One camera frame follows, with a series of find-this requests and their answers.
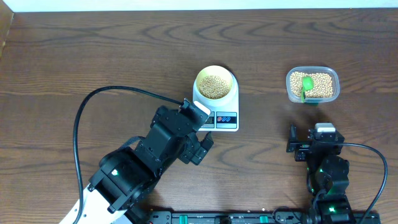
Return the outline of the green plastic measuring scoop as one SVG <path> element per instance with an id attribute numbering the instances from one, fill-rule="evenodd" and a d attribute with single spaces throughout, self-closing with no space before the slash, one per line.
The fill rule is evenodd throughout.
<path id="1" fill-rule="evenodd" d="M 310 76 L 303 77 L 302 91 L 300 95 L 301 102 L 305 102 L 305 92 L 313 89 L 313 79 Z"/>

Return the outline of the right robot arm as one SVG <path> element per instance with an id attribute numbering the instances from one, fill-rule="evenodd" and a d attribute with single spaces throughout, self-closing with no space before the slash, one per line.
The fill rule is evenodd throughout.
<path id="1" fill-rule="evenodd" d="M 349 162 L 340 157 L 344 141 L 331 123 L 317 123 L 305 141 L 291 125 L 286 151 L 307 164 L 307 190 L 313 195 L 302 223 L 356 223 L 346 196 Z"/>

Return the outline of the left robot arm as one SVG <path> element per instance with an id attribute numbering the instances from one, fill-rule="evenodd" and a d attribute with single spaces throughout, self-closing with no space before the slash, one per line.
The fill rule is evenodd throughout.
<path id="1" fill-rule="evenodd" d="M 112 223 L 150 194 L 176 160 L 200 164 L 214 141 L 197 131 L 213 113 L 196 104 L 155 112 L 147 136 L 135 136 L 99 162 L 78 200 L 62 223 Z"/>

